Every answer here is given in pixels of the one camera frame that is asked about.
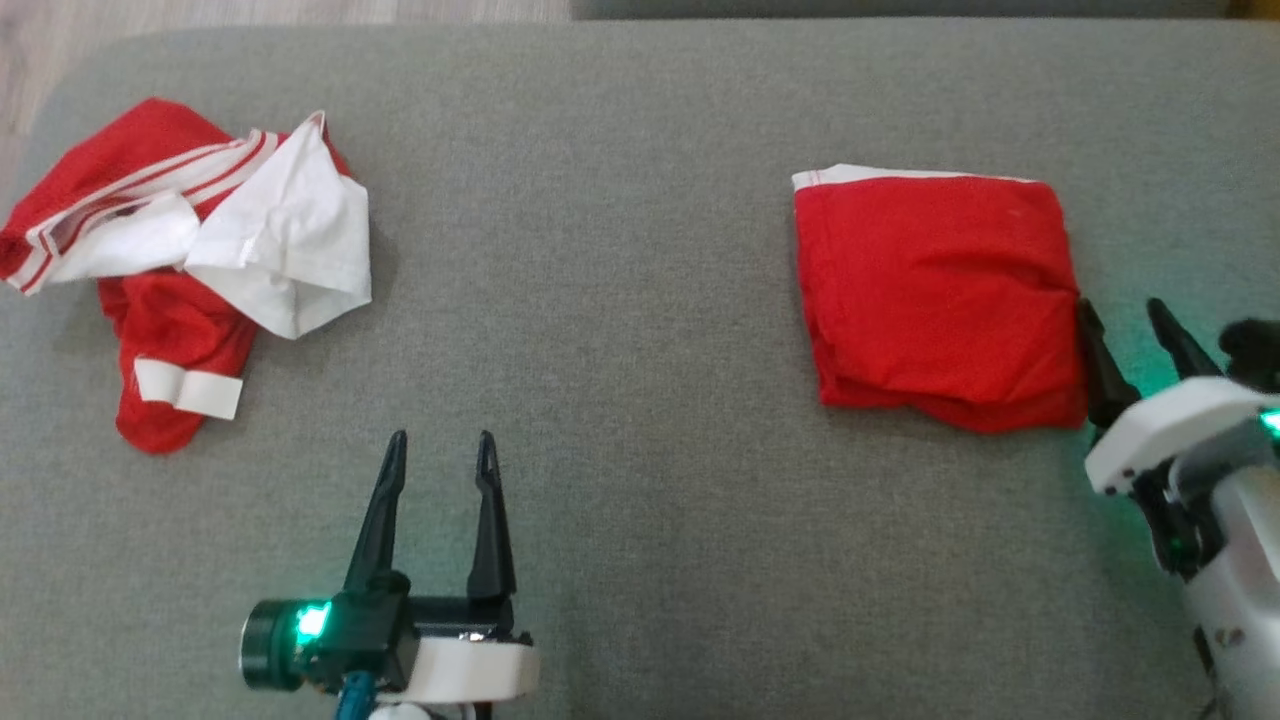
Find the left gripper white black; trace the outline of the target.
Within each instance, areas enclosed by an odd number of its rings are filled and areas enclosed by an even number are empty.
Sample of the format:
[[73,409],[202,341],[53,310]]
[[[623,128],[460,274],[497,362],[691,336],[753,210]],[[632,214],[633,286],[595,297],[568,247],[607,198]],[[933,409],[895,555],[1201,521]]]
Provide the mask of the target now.
[[342,591],[251,610],[238,657],[250,689],[310,687],[340,706],[493,706],[535,689],[539,652],[515,633],[517,579],[493,433],[480,434],[481,501],[462,597],[415,596],[393,568],[407,443],[406,430],[389,438]]

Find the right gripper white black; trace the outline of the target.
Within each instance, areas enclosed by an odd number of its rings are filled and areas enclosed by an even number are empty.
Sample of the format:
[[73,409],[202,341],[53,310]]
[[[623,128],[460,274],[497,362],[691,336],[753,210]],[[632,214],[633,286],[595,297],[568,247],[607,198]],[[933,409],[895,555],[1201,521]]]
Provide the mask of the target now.
[[1088,299],[1076,301],[1076,343],[1085,375],[1087,416],[1094,439],[1085,474],[1097,495],[1126,496],[1149,528],[1156,562],[1184,582],[1225,543],[1201,488],[1183,489],[1175,462],[1240,425],[1277,439],[1277,380],[1258,384],[1222,372],[1161,299],[1147,300],[1158,345],[1179,382],[1144,396],[1129,383],[1105,341],[1105,324]]

